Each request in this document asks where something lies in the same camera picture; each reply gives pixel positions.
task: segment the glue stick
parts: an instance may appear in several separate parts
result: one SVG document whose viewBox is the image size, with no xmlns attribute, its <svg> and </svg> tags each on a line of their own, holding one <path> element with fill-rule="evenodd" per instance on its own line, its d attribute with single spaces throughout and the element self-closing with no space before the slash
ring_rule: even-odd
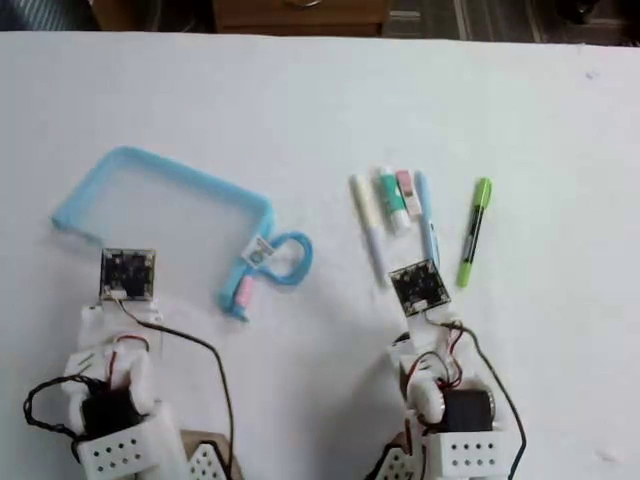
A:
<svg viewBox="0 0 640 480">
<path fill-rule="evenodd" d="M 389 167 L 381 168 L 380 175 L 380 195 L 387 210 L 387 215 L 391 220 L 393 233 L 396 235 L 405 233 L 411 226 L 409 214 L 402 199 L 398 181 Z"/>
</svg>

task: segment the black wire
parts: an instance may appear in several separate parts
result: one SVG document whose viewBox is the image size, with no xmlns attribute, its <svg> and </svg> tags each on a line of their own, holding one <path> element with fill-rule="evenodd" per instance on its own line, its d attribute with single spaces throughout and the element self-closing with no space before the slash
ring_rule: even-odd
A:
<svg viewBox="0 0 640 480">
<path fill-rule="evenodd" d="M 216 350 L 216 348 L 213 345 L 205 342 L 204 340 L 199 339 L 198 337 L 194 337 L 193 335 L 189 335 L 188 333 L 180 332 L 179 330 L 174 330 L 172 328 L 165 327 L 164 325 L 158 325 L 155 323 L 149 323 L 149 322 L 140 320 L 124 307 L 124 304 L 122 303 L 121 300 L 114 299 L 114 301 L 118 304 L 118 306 L 122 309 L 122 311 L 127 316 L 132 318 L 137 324 L 142 325 L 143 327 L 146 327 L 146 328 L 150 328 L 152 330 L 168 333 L 169 335 L 174 335 L 184 340 L 189 340 L 190 342 L 197 343 L 198 345 L 209 350 L 216 357 L 216 361 L 218 363 L 218 370 L 220 371 L 220 378 L 222 379 L 222 388 L 224 389 L 224 396 L 227 402 L 227 411 L 229 412 L 229 458 L 227 459 L 227 464 L 225 465 L 225 473 L 227 475 L 227 478 L 231 480 L 231 471 L 233 466 L 233 439 L 234 439 L 235 430 L 234 430 L 234 421 L 233 421 L 233 407 L 231 405 L 231 395 L 229 394 L 229 386 L 227 384 L 227 375 L 224 371 L 224 366 L 222 364 L 222 358 L 220 357 L 220 353 L 218 353 L 218 350 Z"/>
<path fill-rule="evenodd" d="M 511 400 L 511 396 L 509 395 L 509 392 L 507 392 L 506 387 L 502 383 L 502 380 L 500 380 L 500 377 L 498 376 L 498 373 L 496 372 L 496 370 L 493 368 L 493 365 L 489 361 L 489 358 L 487 358 L 485 353 L 480 348 L 480 341 L 478 340 L 478 336 L 473 330 L 471 330 L 469 327 L 465 327 L 460 322 L 437 323 L 437 322 L 431 321 L 429 320 L 429 317 L 427 317 L 426 314 L 425 314 L 425 319 L 427 323 L 434 325 L 436 327 L 442 327 L 449 330 L 458 330 L 460 332 L 463 332 L 469 335 L 473 340 L 473 345 L 476 348 L 476 352 L 478 352 L 478 356 L 482 359 L 484 364 L 487 366 L 487 369 L 489 370 L 489 372 L 491 372 L 493 379 L 498 384 L 498 387 L 500 387 L 500 390 L 502 391 L 504 398 L 506 398 L 507 403 L 511 408 L 511 411 L 513 412 L 513 416 L 516 420 L 516 424 L 518 425 L 518 431 L 520 432 L 520 448 L 518 449 L 518 453 L 513 459 L 513 463 L 511 464 L 511 471 L 509 472 L 509 477 L 508 477 L 509 480 L 512 480 L 515 477 L 516 470 L 518 469 L 518 464 L 520 463 L 520 460 L 524 455 L 524 451 L 527 448 L 527 434 L 524 431 L 524 425 L 522 424 L 522 419 L 520 418 L 520 414 L 518 413 L 518 409 L 516 408 L 516 405 L 513 403 L 513 400 Z"/>
<path fill-rule="evenodd" d="M 98 380 L 96 378 L 86 377 L 84 375 L 69 375 L 67 377 L 56 377 L 49 381 L 43 382 L 40 385 L 33 388 L 27 395 L 27 398 L 24 401 L 24 403 L 22 404 L 22 411 L 24 413 L 24 419 L 29 425 L 41 428 L 43 430 L 47 430 L 49 432 L 66 435 L 67 437 L 69 437 L 72 440 L 71 452 L 73 453 L 73 456 L 75 457 L 75 459 L 79 462 L 80 459 L 78 458 L 78 452 L 76 447 L 78 445 L 78 442 L 82 439 L 82 436 L 78 435 L 76 432 L 71 430 L 64 423 L 51 424 L 51 423 L 43 422 L 42 420 L 37 420 L 36 418 L 33 417 L 33 399 L 35 398 L 35 396 L 46 388 L 52 387 L 54 385 L 61 385 L 67 382 L 77 382 L 77 383 L 85 384 L 89 389 L 89 393 L 91 395 L 99 394 L 105 390 L 108 390 L 109 388 L 106 382 L 103 382 L 102 380 Z"/>
</svg>

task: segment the cable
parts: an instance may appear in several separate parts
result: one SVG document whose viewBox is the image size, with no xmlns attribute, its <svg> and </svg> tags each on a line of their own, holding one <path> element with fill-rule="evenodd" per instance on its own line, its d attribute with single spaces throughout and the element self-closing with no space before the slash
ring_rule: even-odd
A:
<svg viewBox="0 0 640 480">
<path fill-rule="evenodd" d="M 33 399 L 35 396 L 40 393 L 42 390 L 52 387 L 54 385 L 61 385 L 67 382 L 77 382 L 83 383 L 89 389 L 89 393 L 91 395 L 99 394 L 108 389 L 108 385 L 106 382 L 102 380 L 98 380 L 96 378 L 85 377 L 84 375 L 69 375 L 67 377 L 56 377 L 47 382 L 43 382 L 37 387 L 33 388 L 29 394 L 27 395 L 27 399 L 24 401 L 22 405 L 22 411 L 24 412 L 24 419 L 29 425 L 34 427 L 41 428 L 43 430 L 47 430 L 48 432 L 59 433 L 62 435 L 66 435 L 72 440 L 71 443 L 71 452 L 73 453 L 74 458 L 80 462 L 78 458 L 78 452 L 76 450 L 76 446 L 78 442 L 81 440 L 81 436 L 76 432 L 71 430 L 63 423 L 51 424 L 47 422 L 43 422 L 41 420 L 37 420 L 33 417 Z"/>
<path fill-rule="evenodd" d="M 118 352 L 114 351 L 111 354 L 111 360 L 109 361 L 109 372 L 107 373 L 107 385 L 111 388 L 111 384 L 113 382 L 113 367 L 116 363 L 116 357 L 118 356 Z"/>
<path fill-rule="evenodd" d="M 151 350 L 151 346 L 149 345 L 149 340 L 147 340 L 144 337 L 141 337 L 140 335 L 120 335 L 118 338 L 116 338 L 115 343 L 118 343 L 122 340 L 139 340 L 142 343 L 144 343 L 144 348 L 147 350 L 147 352 Z"/>
<path fill-rule="evenodd" d="M 451 342 L 450 341 L 450 345 L 447 348 L 447 351 L 449 353 L 449 356 L 451 357 L 451 360 L 453 361 L 453 364 L 456 367 L 456 370 L 458 371 L 458 375 L 456 376 L 455 380 L 453 380 L 453 382 L 451 382 L 451 384 L 449 385 L 451 388 L 457 388 L 460 386 L 460 384 L 462 383 L 462 377 L 464 375 L 464 371 L 462 370 L 462 365 L 460 365 L 460 362 L 458 362 L 458 359 L 456 358 L 455 354 L 453 353 L 456 345 L 458 344 L 458 342 L 460 341 L 460 339 L 462 338 L 462 335 L 464 335 L 464 332 L 462 331 L 457 331 L 457 336 L 455 337 L 455 339 Z"/>
<path fill-rule="evenodd" d="M 449 369 L 447 368 L 447 364 L 445 363 L 444 359 L 438 354 L 438 352 L 434 352 L 433 350 L 429 350 L 428 352 L 424 352 L 420 355 L 418 355 L 418 357 L 413 361 L 413 363 L 411 364 L 411 367 L 409 368 L 409 371 L 407 372 L 407 386 L 409 385 L 409 381 L 411 380 L 411 377 L 413 376 L 414 372 L 416 371 L 418 364 L 420 363 L 420 360 L 422 360 L 423 358 L 427 357 L 428 355 L 432 355 L 435 358 L 438 359 L 438 361 L 440 362 L 440 365 L 442 365 L 442 368 L 444 368 L 444 371 L 447 375 L 447 384 L 451 383 L 451 375 L 449 374 Z"/>
<path fill-rule="evenodd" d="M 216 348 L 205 342 L 204 340 L 199 339 L 198 337 L 194 337 L 193 335 L 189 335 L 188 333 L 180 332 L 178 330 L 174 330 L 169 327 L 165 327 L 164 325 L 158 325 L 155 323 L 145 322 L 137 318 L 133 313 L 129 312 L 122 303 L 122 300 L 113 299 L 120 309 L 130 318 L 132 318 L 138 325 L 141 325 L 146 328 L 150 328 L 152 330 L 157 330 L 159 332 L 168 333 L 170 335 L 174 335 L 176 337 L 180 337 L 184 340 L 189 340 L 190 342 L 197 343 L 198 345 L 209 350 L 216 357 L 216 362 L 218 363 L 218 370 L 220 371 L 220 378 L 222 379 L 222 388 L 224 390 L 225 401 L 227 403 L 227 411 L 229 414 L 229 458 L 227 459 L 227 464 L 225 466 L 225 473 L 227 478 L 231 479 L 231 472 L 233 466 L 233 440 L 234 440 L 234 421 L 233 421 L 233 406 L 231 405 L 231 395 L 229 394 L 229 385 L 227 384 L 227 375 L 224 371 L 224 366 L 222 364 L 222 358 L 220 357 L 220 353 Z"/>
<path fill-rule="evenodd" d="M 522 419 L 520 418 L 520 414 L 518 413 L 518 409 L 513 403 L 513 400 L 511 400 L 511 396 L 509 395 L 509 392 L 507 392 L 506 387 L 502 383 L 502 380 L 500 380 L 500 377 L 498 376 L 498 373 L 496 372 L 496 370 L 493 368 L 493 365 L 489 361 L 489 358 L 485 355 L 485 353 L 480 348 L 480 341 L 478 340 L 478 336 L 473 330 L 471 330 L 469 327 L 465 327 L 461 322 L 447 322 L 447 323 L 434 322 L 429 319 L 426 312 L 424 314 L 424 318 L 427 323 L 433 326 L 446 328 L 450 331 L 455 330 L 455 331 L 459 331 L 469 335 L 473 340 L 473 345 L 476 348 L 476 352 L 478 353 L 478 356 L 482 359 L 484 364 L 487 366 L 487 369 L 489 370 L 489 372 L 493 376 L 493 379 L 496 381 L 496 383 L 498 384 L 498 387 L 502 391 L 504 398 L 507 400 L 507 403 L 509 404 L 509 408 L 511 408 L 511 412 L 513 412 L 513 416 L 516 420 L 516 424 L 518 425 L 518 431 L 520 432 L 520 448 L 518 449 L 518 453 L 513 459 L 513 463 L 511 464 L 511 471 L 509 472 L 509 477 L 508 477 L 509 480 L 512 480 L 515 477 L 516 470 L 518 469 L 518 464 L 522 459 L 522 455 L 524 455 L 524 451 L 527 448 L 527 434 L 524 431 L 524 425 L 522 424 Z"/>
</svg>

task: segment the white pen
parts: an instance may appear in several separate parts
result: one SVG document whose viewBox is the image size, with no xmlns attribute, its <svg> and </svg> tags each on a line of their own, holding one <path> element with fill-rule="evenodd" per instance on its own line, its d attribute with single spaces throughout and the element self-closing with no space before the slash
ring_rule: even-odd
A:
<svg viewBox="0 0 640 480">
<path fill-rule="evenodd" d="M 380 225 L 378 216 L 376 215 L 376 204 L 371 184 L 360 175 L 353 175 L 350 183 L 351 190 L 353 191 L 353 196 L 358 207 L 358 212 L 360 213 L 362 228 L 367 236 L 367 243 L 369 245 L 371 260 L 373 261 L 373 268 L 376 272 L 380 285 L 387 287 L 391 284 L 391 280 L 388 275 L 387 265 L 382 255 L 382 236 L 384 234 L 384 230 Z"/>
</svg>

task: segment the small tag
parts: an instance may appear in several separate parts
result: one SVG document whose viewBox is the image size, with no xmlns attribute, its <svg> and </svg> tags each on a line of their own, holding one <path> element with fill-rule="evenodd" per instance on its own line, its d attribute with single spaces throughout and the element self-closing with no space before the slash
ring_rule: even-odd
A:
<svg viewBox="0 0 640 480">
<path fill-rule="evenodd" d="M 275 249 L 261 236 L 254 237 L 241 254 L 242 258 L 253 268 L 258 268 L 267 260 Z"/>
</svg>

